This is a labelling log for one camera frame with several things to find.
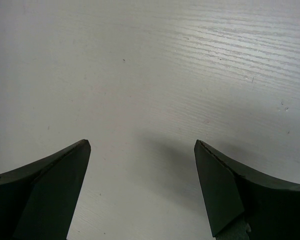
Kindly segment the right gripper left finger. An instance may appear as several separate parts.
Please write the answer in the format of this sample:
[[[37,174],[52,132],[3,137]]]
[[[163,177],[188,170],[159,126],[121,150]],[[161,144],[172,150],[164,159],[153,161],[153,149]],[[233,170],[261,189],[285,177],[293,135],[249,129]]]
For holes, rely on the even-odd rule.
[[[0,240],[65,240],[91,154],[82,139],[0,174]]]

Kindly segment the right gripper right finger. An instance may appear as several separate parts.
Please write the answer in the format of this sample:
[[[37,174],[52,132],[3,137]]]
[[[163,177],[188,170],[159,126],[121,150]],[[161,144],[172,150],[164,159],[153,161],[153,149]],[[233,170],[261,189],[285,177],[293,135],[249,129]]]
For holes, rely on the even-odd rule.
[[[300,240],[300,184],[255,170],[197,140],[195,163],[217,240]]]

